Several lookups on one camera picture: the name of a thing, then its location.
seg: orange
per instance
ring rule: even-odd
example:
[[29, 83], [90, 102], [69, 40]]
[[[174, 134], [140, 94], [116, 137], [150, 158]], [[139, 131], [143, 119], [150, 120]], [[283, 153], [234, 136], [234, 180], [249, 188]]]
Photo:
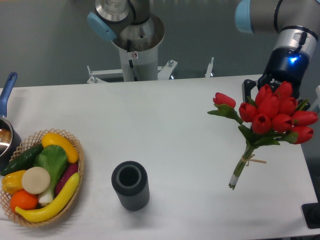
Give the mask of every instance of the orange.
[[15, 208], [19, 207], [24, 210], [33, 210], [36, 209], [38, 204], [38, 196], [30, 194], [25, 190], [17, 191], [12, 195], [10, 200], [10, 208], [16, 213]]

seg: tulip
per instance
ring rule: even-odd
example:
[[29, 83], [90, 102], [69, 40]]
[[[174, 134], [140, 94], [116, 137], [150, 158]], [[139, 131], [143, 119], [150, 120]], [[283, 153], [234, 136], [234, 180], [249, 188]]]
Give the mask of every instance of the tulip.
[[295, 126], [308, 126], [318, 121], [318, 115], [314, 111], [295, 111], [292, 119]]
[[278, 114], [271, 120], [271, 123], [272, 129], [279, 133], [289, 131], [293, 125], [292, 118], [286, 114]]
[[252, 119], [252, 130], [257, 134], [265, 134], [272, 127], [271, 120], [264, 114], [258, 114]]
[[215, 98], [213, 98], [213, 102], [218, 105], [227, 104], [228, 106], [230, 106], [233, 109], [236, 106], [236, 101], [234, 99], [232, 99], [231, 97], [229, 97], [221, 92], [217, 92], [215, 94]]
[[298, 106], [298, 102], [294, 97], [288, 97], [280, 101], [279, 114], [292, 115]]
[[270, 96], [261, 102], [258, 107], [258, 112], [266, 115], [270, 119], [273, 119], [278, 114], [279, 105], [278, 97]]
[[293, 90], [290, 82], [283, 81], [280, 86], [274, 91], [273, 95], [278, 96], [279, 100], [284, 100], [292, 96]]
[[255, 105], [259, 107], [259, 105], [263, 102], [265, 98], [271, 97], [272, 90], [268, 84], [265, 84], [263, 87], [260, 88], [257, 95], [255, 96]]
[[314, 134], [314, 130], [308, 126], [293, 126], [290, 132], [298, 133], [298, 137], [293, 144], [302, 144], [309, 141]]
[[255, 106], [252, 106], [248, 102], [241, 103], [239, 107], [240, 117], [246, 123], [251, 123], [252, 119], [258, 115], [258, 109]]

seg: purple vegetable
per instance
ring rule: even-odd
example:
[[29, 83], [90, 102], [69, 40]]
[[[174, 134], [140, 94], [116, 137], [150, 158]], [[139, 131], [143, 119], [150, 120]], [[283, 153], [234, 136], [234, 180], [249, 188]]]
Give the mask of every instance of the purple vegetable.
[[58, 181], [58, 183], [55, 186], [55, 195], [57, 196], [61, 189], [64, 187], [64, 185], [66, 184], [66, 182], [68, 181], [68, 179], [75, 173], [78, 172], [78, 164], [77, 163], [73, 163], [71, 165], [69, 165], [66, 170], [64, 171], [62, 177], [60, 178], [60, 180]]

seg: pot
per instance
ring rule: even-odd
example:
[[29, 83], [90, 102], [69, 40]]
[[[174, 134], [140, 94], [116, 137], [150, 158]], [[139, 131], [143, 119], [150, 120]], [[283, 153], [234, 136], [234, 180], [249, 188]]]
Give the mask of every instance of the pot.
[[6, 168], [11, 156], [21, 143], [20, 136], [6, 119], [8, 99], [17, 77], [16, 72], [9, 74], [0, 95], [0, 171]]

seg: flower stem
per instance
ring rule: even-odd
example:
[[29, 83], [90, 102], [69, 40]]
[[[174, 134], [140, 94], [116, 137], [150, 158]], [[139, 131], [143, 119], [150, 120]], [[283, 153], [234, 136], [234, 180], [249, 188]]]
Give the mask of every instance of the flower stem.
[[[247, 145], [245, 148], [245, 151], [242, 155], [242, 158], [248, 159], [251, 156], [251, 154], [254, 152], [254, 150], [255, 150], [254, 147]], [[237, 182], [238, 182], [238, 179], [239, 179], [245, 165], [246, 165], [246, 163], [243, 162], [241, 159], [239, 160], [238, 164], [236, 165], [236, 167], [233, 171], [233, 174], [231, 176], [230, 182], [229, 182], [229, 188], [231, 188], [232, 190], [235, 189]]]

